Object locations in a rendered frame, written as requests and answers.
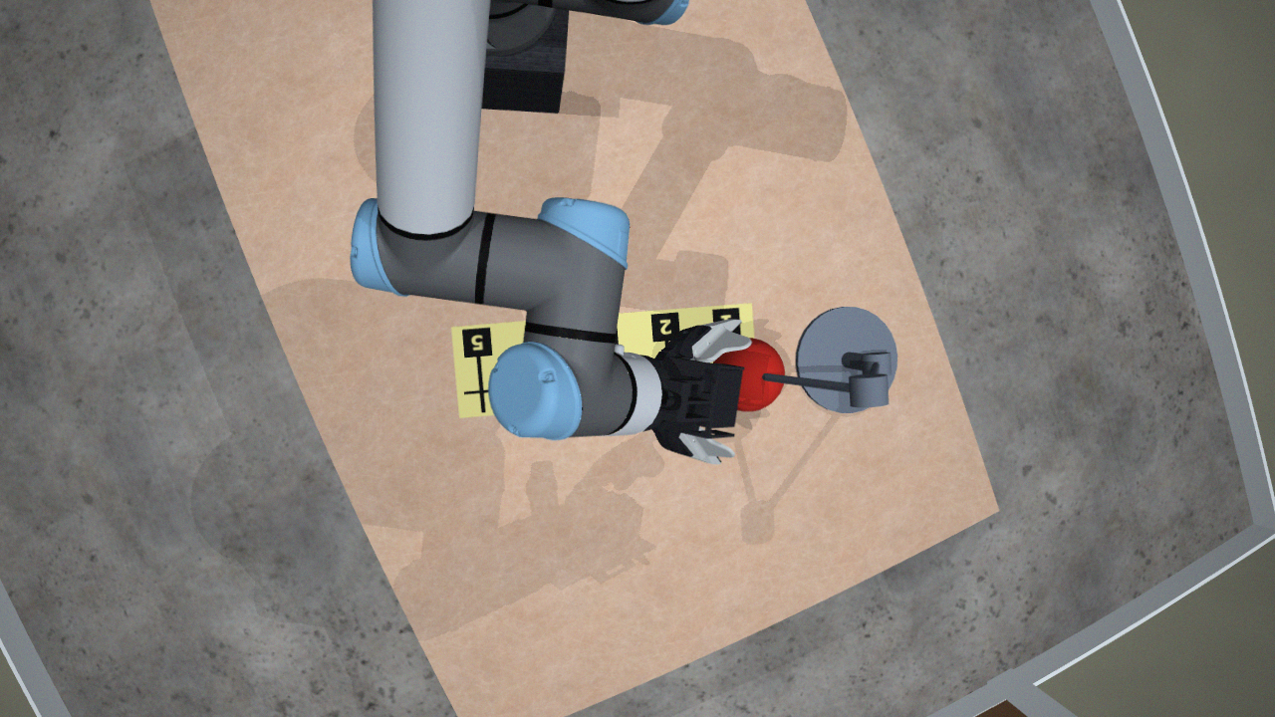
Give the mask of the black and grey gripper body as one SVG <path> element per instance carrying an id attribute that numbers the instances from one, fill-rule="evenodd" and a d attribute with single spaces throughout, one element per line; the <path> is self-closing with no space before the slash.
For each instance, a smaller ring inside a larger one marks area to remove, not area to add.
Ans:
<path id="1" fill-rule="evenodd" d="M 669 353 L 643 357 L 654 364 L 663 393 L 657 418 L 643 431 L 666 427 L 697 438 L 734 438 L 736 434 L 711 427 L 736 427 L 743 366 L 691 361 L 683 356 L 671 358 Z"/>

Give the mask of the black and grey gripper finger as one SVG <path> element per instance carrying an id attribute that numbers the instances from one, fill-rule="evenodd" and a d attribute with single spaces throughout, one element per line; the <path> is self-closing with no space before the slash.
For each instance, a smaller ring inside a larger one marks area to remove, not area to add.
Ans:
<path id="1" fill-rule="evenodd" d="M 691 361 L 714 362 L 720 353 L 734 353 L 734 351 L 747 350 L 752 344 L 745 336 L 733 333 L 742 322 L 714 322 L 710 324 L 697 324 L 688 330 L 674 333 L 669 344 L 666 344 L 662 353 L 669 357 L 683 356 Z"/>
<path id="2" fill-rule="evenodd" d="M 654 431 L 657 436 L 657 443 L 666 448 L 666 450 L 687 455 L 688 458 L 703 461 L 709 464 L 720 466 L 720 459 L 718 457 L 732 458 L 736 455 L 729 447 L 725 447 L 713 439 L 680 434 L 666 430 L 666 427 L 652 427 L 652 431 Z"/>

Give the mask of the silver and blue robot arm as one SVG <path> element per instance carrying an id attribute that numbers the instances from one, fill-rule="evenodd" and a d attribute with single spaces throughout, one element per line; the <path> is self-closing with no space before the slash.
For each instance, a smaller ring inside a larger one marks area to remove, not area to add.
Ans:
<path id="1" fill-rule="evenodd" d="M 548 198 L 538 219 L 474 211 L 484 59 L 529 47 L 555 8 L 669 26 L 687 6 L 374 0 L 377 198 L 357 211 L 351 270 L 365 290 L 402 299 L 527 313 L 523 344 L 499 356 L 488 384 L 495 417 L 518 438 L 640 434 L 663 393 L 654 364 L 615 344 L 629 270 L 622 209 Z"/>

